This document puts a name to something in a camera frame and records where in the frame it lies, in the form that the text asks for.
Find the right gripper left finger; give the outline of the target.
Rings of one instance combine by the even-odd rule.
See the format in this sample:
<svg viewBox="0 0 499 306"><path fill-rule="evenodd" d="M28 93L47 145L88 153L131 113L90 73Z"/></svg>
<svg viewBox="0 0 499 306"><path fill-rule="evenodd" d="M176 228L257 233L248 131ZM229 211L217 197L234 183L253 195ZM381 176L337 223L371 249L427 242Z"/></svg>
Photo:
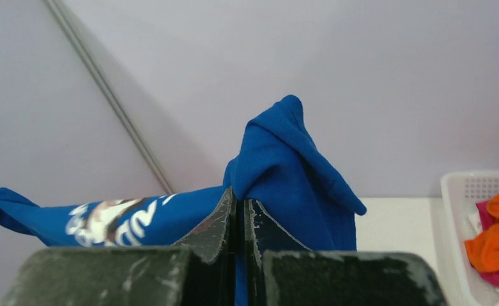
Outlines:
<svg viewBox="0 0 499 306"><path fill-rule="evenodd" d="M3 305L234 305L230 188L45 208Z"/></svg>

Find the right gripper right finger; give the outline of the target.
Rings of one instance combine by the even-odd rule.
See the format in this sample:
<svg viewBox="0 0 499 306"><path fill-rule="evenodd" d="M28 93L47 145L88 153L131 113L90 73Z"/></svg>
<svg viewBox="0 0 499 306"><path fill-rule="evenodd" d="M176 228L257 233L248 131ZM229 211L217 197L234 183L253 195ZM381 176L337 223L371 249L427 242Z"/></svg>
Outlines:
<svg viewBox="0 0 499 306"><path fill-rule="evenodd" d="M434 270L406 252L313 251L245 200L247 305L448 305Z"/></svg>

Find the blue printed t shirt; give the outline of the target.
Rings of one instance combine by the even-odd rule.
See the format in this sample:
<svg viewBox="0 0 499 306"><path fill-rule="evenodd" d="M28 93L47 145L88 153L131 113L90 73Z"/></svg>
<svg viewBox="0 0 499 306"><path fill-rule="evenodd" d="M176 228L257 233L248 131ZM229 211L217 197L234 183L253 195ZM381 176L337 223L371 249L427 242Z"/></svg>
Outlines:
<svg viewBox="0 0 499 306"><path fill-rule="evenodd" d="M234 305L247 305L245 200L260 201L309 249L356 249L354 219L365 214L366 207L317 150L296 96L284 97L247 123L240 152L226 166L222 184L215 187L230 188L236 197ZM41 207L0 188L0 225L4 228L42 241L38 228L45 222L45 208L54 207Z"/></svg>

